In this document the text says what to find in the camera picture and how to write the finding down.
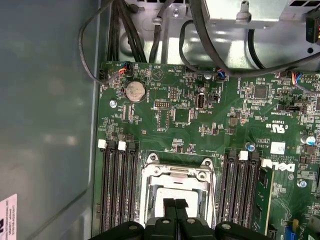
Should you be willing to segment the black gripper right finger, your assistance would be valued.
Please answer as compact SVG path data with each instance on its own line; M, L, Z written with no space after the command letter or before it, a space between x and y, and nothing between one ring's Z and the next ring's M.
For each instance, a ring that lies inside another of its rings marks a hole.
M175 201L177 240L269 240L270 237L238 225L233 222L223 221L214 228L200 218L189 217L185 199Z

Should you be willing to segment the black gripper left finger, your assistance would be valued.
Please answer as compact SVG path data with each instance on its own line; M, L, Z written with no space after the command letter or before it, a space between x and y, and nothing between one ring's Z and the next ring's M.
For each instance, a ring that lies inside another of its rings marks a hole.
M146 226L135 221L121 223L93 240L175 240L177 238L177 204L173 198L163 200L164 216L150 218Z

